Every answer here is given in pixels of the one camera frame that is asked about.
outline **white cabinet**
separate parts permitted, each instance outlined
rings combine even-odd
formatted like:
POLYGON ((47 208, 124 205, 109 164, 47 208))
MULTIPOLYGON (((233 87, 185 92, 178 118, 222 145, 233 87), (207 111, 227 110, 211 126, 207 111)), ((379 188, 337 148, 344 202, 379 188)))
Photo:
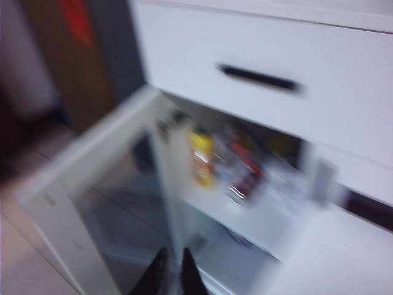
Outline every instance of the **white cabinet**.
POLYGON ((206 124, 233 115, 316 143, 304 163, 324 157, 341 183, 393 203, 390 35, 143 1, 134 11, 151 86, 76 140, 19 198, 82 294, 127 294, 163 246, 173 278, 188 246, 210 291, 260 294, 250 286, 285 260, 302 224, 311 175, 299 177, 298 202, 267 182, 242 207, 220 184, 205 190, 191 181, 190 124, 175 122, 184 107, 175 95, 195 102, 191 113, 202 109, 206 124), (301 91, 232 79, 217 63, 292 80, 301 91), (351 174, 352 165, 365 172, 351 174), (378 181, 368 186, 371 174, 378 181))
POLYGON ((151 85, 331 149, 344 185, 393 203, 391 34, 158 2, 133 1, 151 85), (236 79, 219 64, 302 87, 236 79), (366 184, 370 174, 383 177, 366 184))
MULTIPOLYGON (((167 133, 159 127, 180 105, 143 87, 21 191, 19 201, 82 294, 127 294, 163 246, 173 273, 190 247, 208 288, 222 294, 254 294, 249 285, 285 259, 307 178, 288 204, 268 181, 250 206, 232 202, 219 182, 202 189, 190 177, 191 121, 169 124, 167 133), (147 168, 131 152, 146 138, 142 148, 151 148, 154 160, 147 168), (254 245, 240 245, 228 229, 254 245)), ((227 117, 215 113, 200 111, 212 124, 227 117)))

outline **red object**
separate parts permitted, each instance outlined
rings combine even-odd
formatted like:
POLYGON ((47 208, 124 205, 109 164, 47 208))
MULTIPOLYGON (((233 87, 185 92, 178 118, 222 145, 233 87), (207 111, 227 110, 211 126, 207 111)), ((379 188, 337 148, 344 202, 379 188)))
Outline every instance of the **red object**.
POLYGON ((236 152, 238 157, 246 163, 248 167, 252 169, 256 174, 260 175, 262 172, 260 171, 260 168, 258 166, 257 161, 255 160, 254 156, 250 153, 249 150, 245 149, 242 147, 242 145, 238 143, 233 143, 232 144, 233 150, 236 152))
POLYGON ((83 0, 60 0, 71 34, 78 42, 93 44, 93 29, 83 0))
POLYGON ((250 197, 251 192, 255 189, 258 182, 260 181, 261 175, 255 171, 249 171, 247 175, 244 175, 242 179, 239 179, 237 183, 233 183, 231 187, 237 190, 237 196, 241 200, 247 200, 250 197))

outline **bottle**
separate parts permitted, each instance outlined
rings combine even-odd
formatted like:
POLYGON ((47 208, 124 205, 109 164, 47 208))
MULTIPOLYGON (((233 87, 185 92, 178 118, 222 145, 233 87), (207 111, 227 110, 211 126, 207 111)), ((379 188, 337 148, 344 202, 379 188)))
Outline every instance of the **bottle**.
POLYGON ((214 182, 213 147, 214 141, 205 129, 194 127, 189 134, 193 179, 203 187, 214 182))

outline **door hinge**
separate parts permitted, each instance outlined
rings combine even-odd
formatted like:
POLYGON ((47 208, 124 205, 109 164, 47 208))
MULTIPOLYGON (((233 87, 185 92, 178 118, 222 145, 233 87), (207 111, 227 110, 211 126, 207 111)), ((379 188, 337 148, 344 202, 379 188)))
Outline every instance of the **door hinge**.
POLYGON ((174 111, 166 120, 158 120, 157 129, 161 139, 168 142, 169 133, 181 126, 187 119, 189 119, 189 115, 181 111, 174 111))

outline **black drawer handle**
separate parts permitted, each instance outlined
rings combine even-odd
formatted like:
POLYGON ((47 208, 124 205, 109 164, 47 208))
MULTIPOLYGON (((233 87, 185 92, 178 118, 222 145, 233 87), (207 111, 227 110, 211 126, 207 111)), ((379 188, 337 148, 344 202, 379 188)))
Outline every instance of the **black drawer handle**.
POLYGON ((219 65, 219 69, 220 71, 222 71, 228 76, 239 77, 239 78, 263 83, 265 85, 279 87, 290 91, 297 91, 299 89, 299 84, 294 81, 285 80, 265 74, 255 73, 252 71, 248 71, 246 69, 234 68, 228 65, 219 65))

